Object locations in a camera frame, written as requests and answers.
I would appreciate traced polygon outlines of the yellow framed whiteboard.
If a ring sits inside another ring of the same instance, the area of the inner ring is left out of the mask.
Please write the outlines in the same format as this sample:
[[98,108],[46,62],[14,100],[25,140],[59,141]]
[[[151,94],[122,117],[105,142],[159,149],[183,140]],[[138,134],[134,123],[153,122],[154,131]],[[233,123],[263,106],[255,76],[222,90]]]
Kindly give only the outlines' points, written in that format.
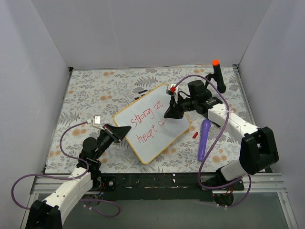
[[142,164],[152,162],[191,126],[183,119],[165,119],[171,96],[163,83],[113,116],[117,126],[131,126],[126,139]]

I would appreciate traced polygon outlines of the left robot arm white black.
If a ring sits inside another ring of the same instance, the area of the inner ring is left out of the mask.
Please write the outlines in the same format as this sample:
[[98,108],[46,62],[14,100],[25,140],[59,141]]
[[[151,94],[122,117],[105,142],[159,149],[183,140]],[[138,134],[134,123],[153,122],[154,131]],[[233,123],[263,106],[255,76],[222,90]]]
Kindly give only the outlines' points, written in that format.
[[104,124],[97,138],[88,137],[83,141],[78,163],[63,183],[44,200],[36,200],[30,207],[27,229],[61,229],[67,216],[88,191],[114,191],[116,179],[103,176],[98,160],[112,143],[122,141],[130,126],[115,127]]

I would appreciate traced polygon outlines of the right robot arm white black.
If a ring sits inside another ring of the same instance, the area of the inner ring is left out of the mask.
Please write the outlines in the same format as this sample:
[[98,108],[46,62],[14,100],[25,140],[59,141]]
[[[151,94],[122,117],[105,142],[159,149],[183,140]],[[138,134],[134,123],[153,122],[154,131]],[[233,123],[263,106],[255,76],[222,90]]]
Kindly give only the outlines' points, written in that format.
[[201,80],[188,83],[189,95],[183,98],[178,86],[171,84],[167,94],[171,96],[166,119],[181,119],[185,112],[196,111],[228,132],[240,144],[240,155],[235,161],[217,169],[215,176],[200,181],[205,189],[228,189],[234,181],[254,175],[279,160],[273,131],[259,128],[231,113],[226,104],[213,97]]

